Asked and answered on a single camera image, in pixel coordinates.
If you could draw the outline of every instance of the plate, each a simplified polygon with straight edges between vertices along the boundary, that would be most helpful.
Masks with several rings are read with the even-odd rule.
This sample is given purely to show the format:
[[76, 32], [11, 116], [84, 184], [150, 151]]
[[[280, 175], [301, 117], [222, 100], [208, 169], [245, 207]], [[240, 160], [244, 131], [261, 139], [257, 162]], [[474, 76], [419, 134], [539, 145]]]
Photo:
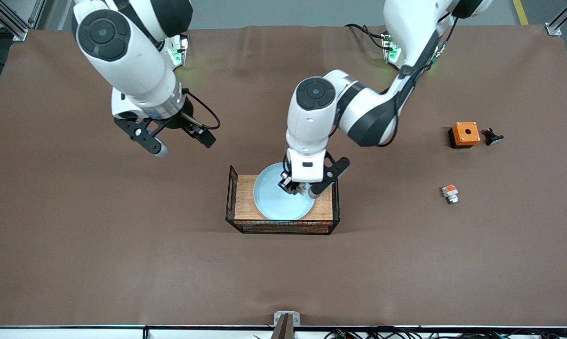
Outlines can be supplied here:
[[254, 184], [254, 202], [260, 213], [271, 220], [298, 220], [315, 204], [307, 194], [288, 194], [279, 187], [283, 163], [274, 163], [260, 172]]

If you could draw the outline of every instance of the black wire basket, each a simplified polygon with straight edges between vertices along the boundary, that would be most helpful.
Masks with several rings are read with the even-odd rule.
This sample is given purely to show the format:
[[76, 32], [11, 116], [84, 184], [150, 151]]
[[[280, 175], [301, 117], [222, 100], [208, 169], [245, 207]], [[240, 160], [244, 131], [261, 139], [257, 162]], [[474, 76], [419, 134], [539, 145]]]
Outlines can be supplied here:
[[227, 215], [225, 220], [243, 234], [319, 234], [328, 235], [340, 223], [340, 208], [337, 182], [331, 186], [331, 219], [270, 220], [236, 219], [235, 208], [238, 197], [238, 174], [229, 168], [229, 192], [227, 193]]

